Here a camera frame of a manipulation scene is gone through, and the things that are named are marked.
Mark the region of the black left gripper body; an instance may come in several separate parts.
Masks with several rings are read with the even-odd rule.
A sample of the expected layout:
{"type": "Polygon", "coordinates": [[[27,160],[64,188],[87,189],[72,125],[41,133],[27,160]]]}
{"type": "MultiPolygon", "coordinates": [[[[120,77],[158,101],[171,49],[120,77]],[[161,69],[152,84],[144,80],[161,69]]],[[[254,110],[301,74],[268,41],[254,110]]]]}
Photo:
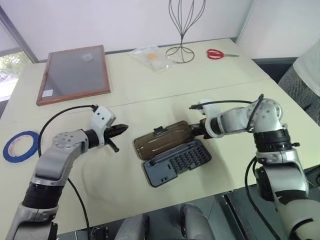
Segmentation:
{"type": "Polygon", "coordinates": [[[114,136],[114,131],[116,130],[115,126],[106,128],[103,133],[104,145],[108,145],[111,142],[111,138],[114,136]]]}

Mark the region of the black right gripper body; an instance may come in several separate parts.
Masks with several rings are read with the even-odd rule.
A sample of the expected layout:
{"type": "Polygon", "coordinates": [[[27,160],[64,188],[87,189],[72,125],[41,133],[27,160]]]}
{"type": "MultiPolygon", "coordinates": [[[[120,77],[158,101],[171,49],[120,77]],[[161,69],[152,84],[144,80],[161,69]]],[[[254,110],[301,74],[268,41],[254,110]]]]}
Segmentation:
{"type": "Polygon", "coordinates": [[[199,121],[201,135],[203,135],[203,138],[205,140],[212,139],[212,137],[209,135],[209,133],[206,130],[205,123],[206,123],[206,119],[202,119],[199,121]]]}

